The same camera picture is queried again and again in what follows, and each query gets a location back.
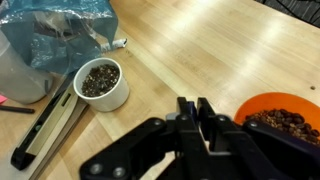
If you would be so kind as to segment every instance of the screw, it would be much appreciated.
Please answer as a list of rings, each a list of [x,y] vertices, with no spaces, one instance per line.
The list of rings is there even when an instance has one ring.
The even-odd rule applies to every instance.
[[[154,121],[154,124],[157,125],[157,126],[159,126],[161,123],[162,123],[162,122],[161,122],[161,120],[159,120],[159,119],[156,119],[156,120]]]
[[[103,167],[101,164],[94,164],[91,166],[90,172],[91,172],[91,174],[99,174],[99,173],[101,173],[102,169],[103,169]]]
[[[187,115],[181,115],[180,118],[181,118],[182,120],[184,120],[184,121],[189,119]]]
[[[251,127],[257,127],[258,124],[257,124],[256,122],[250,122],[250,126],[251,126]]]
[[[219,120],[220,120],[220,121],[225,121],[226,119],[225,119],[224,117],[220,116],[220,117],[219,117]]]
[[[122,178],[126,173],[126,170],[123,167],[117,167],[113,170],[113,177]]]

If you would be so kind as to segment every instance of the white bowl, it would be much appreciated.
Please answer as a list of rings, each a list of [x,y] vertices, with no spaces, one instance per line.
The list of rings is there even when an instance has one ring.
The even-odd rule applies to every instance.
[[[84,96],[82,93],[82,85],[86,76],[90,73],[92,68],[104,64],[114,65],[119,69],[120,74],[118,82],[106,94],[97,97]],[[102,112],[108,112],[117,109],[127,100],[129,96],[129,86],[123,75],[122,69],[116,61],[110,58],[97,58],[84,64],[74,78],[73,87],[79,97],[85,100],[94,109]]]

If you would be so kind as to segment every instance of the plastic bag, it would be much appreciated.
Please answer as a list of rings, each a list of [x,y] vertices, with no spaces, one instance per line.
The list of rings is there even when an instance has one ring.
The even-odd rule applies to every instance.
[[[101,57],[96,33],[112,47],[117,26],[108,0],[3,0],[0,6],[1,31],[24,62],[59,74]]]

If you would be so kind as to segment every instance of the wooden table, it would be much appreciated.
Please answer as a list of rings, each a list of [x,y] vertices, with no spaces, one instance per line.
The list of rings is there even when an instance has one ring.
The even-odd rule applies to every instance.
[[[129,99],[109,113],[90,108],[41,179],[79,179],[85,160],[147,118],[174,112],[178,96],[206,97],[231,117],[248,98],[270,91],[320,105],[320,30],[313,26],[252,0],[111,3],[119,17],[116,38],[128,38],[128,45],[105,56],[122,66]],[[41,112],[47,101],[27,107]],[[37,115],[0,112],[0,158],[11,156]]]

